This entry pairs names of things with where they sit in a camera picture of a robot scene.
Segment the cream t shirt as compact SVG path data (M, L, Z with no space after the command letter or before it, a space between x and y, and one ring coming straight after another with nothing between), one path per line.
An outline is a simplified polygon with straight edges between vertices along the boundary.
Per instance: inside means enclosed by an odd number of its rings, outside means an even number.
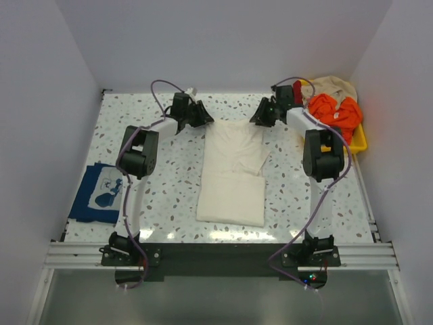
M247 120L217 120L206 127L196 219L263 227L264 130Z

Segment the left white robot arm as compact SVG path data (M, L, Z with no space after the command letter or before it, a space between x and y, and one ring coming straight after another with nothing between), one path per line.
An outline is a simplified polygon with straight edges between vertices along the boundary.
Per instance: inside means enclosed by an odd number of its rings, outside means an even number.
M172 104L149 126L128 126L125 129L116 168L123 176L121 208L114 228L117 236L137 239L140 233L139 214L148 177L157 163L158 145L179 134L186 126L203 127L214 119L196 98L197 89L174 94Z

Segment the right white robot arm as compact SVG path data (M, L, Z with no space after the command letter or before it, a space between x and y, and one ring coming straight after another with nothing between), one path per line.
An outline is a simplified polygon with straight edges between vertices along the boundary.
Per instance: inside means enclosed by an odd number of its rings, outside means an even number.
M302 167L311 187L311 213L300 235L304 241L330 241L334 187L350 170L344 158L348 144L339 128L319 121L305 104L296 102L293 86L275 84L271 91L273 95L261 99L250 122L274 127L281 121L303 136Z

